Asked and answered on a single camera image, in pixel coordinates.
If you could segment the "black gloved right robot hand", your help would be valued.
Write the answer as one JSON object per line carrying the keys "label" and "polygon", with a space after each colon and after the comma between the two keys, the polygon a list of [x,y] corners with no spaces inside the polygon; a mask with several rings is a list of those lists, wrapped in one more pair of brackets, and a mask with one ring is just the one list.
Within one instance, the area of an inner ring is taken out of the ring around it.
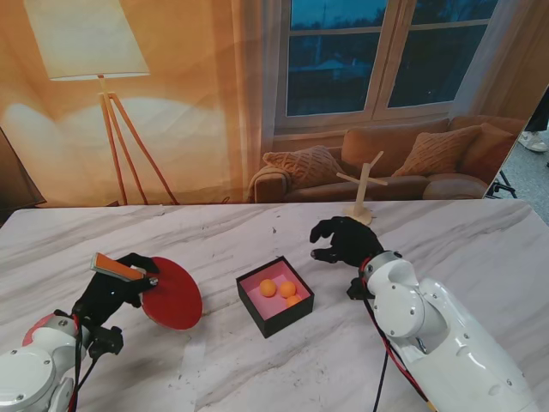
{"label": "black gloved right robot hand", "polygon": [[334,216],[319,221],[311,229],[310,242],[330,238],[330,247],[314,249],[311,256],[329,264],[343,262],[360,268],[364,261],[384,252],[375,233],[366,225],[350,217]]}

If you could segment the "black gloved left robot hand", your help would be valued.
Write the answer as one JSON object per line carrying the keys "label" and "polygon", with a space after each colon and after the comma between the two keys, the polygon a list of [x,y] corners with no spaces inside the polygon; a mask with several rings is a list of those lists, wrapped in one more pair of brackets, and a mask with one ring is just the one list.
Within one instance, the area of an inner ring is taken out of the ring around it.
{"label": "black gloved left robot hand", "polygon": [[142,307],[141,295],[154,288],[148,278],[125,281],[115,276],[96,272],[83,295],[73,305],[70,316],[88,329],[99,327],[124,303]]}

